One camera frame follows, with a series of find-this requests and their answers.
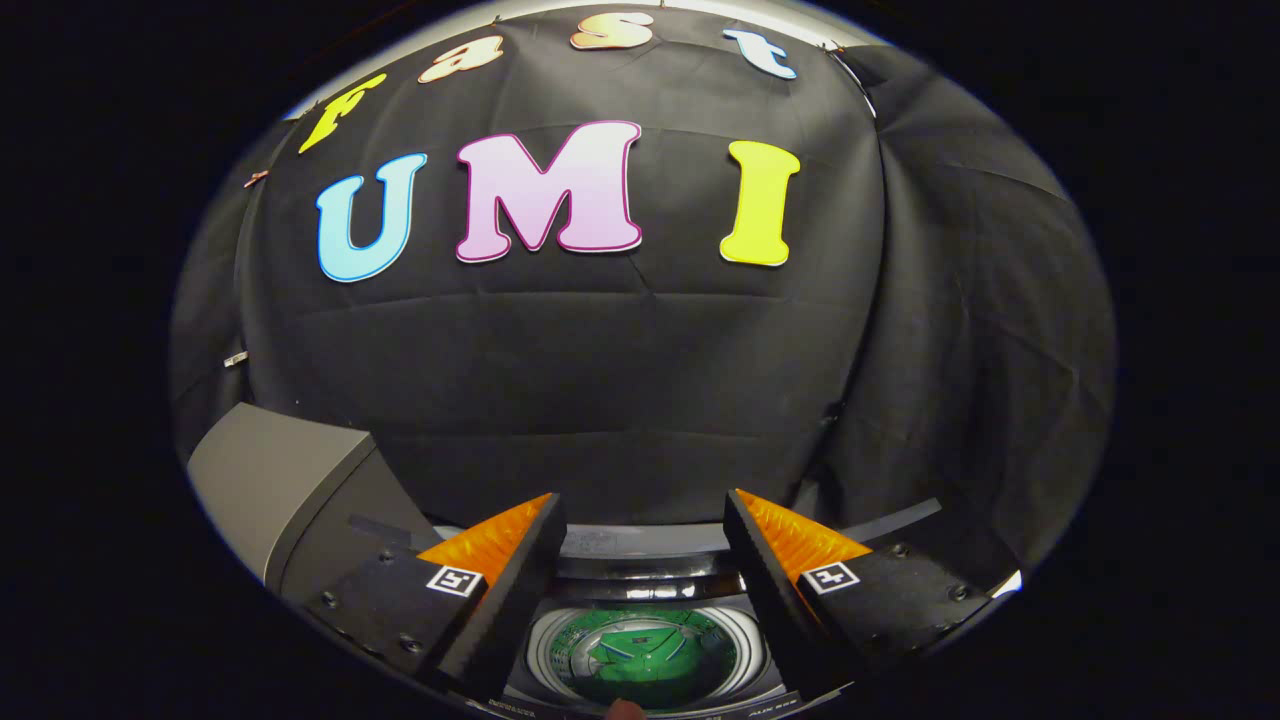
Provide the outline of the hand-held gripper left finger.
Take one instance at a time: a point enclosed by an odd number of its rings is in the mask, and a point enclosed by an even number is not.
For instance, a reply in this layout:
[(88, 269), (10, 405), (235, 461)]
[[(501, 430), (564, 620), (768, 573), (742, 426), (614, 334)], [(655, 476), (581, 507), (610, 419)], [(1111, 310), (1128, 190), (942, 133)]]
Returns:
[(420, 553), (383, 550), (303, 607), (393, 675), (497, 700), (566, 532), (561, 497), (545, 493)]

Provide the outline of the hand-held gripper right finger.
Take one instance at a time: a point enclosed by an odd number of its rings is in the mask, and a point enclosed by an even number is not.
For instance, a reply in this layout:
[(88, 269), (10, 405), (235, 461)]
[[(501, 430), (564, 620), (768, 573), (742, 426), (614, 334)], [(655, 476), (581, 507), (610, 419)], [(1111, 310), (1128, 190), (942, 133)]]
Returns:
[(745, 489), (723, 530), (783, 683), (822, 696), (906, 664), (991, 597), (910, 544), (873, 550)]

